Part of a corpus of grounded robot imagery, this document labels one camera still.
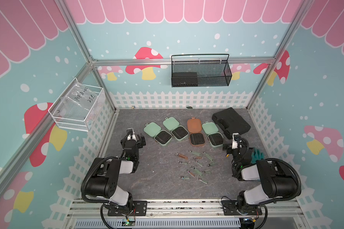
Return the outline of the brown nail clipper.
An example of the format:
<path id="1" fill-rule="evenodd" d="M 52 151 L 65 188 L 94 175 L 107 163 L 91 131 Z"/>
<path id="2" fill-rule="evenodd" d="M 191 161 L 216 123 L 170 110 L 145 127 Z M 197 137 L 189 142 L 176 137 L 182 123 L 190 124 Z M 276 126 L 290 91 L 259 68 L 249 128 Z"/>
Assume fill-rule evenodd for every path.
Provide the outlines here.
<path id="1" fill-rule="evenodd" d="M 175 153 L 176 156 L 188 160 L 188 156 L 180 154 L 180 153 Z"/>

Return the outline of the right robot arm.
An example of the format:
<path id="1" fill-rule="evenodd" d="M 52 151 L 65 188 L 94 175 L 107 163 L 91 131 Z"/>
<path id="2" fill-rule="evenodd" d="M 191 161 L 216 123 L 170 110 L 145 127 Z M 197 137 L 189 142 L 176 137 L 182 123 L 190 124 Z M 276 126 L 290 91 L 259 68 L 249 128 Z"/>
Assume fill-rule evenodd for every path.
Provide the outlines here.
<path id="1" fill-rule="evenodd" d="M 232 145 L 224 145 L 223 149 L 233 156 L 234 178 L 260 182 L 250 190 L 241 191 L 236 200 L 223 197 L 225 215 L 260 215 L 261 206 L 292 200 L 301 194 L 301 178 L 293 166 L 278 158 L 262 158 L 261 152 L 250 147 L 240 134 L 233 133 Z"/>

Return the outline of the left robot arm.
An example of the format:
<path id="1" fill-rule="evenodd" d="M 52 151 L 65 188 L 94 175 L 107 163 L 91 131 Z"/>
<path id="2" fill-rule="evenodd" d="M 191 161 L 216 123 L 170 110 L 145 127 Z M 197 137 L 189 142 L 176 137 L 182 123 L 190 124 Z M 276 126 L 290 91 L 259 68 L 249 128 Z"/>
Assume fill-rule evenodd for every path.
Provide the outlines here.
<path id="1" fill-rule="evenodd" d="M 145 137 L 132 128 L 120 141 L 121 156 L 97 157 L 81 184 L 81 198 L 88 203 L 101 203 L 106 208 L 128 215 L 135 209 L 130 192 L 118 186 L 121 174 L 133 174 L 139 166 L 139 149 L 146 146 Z"/>

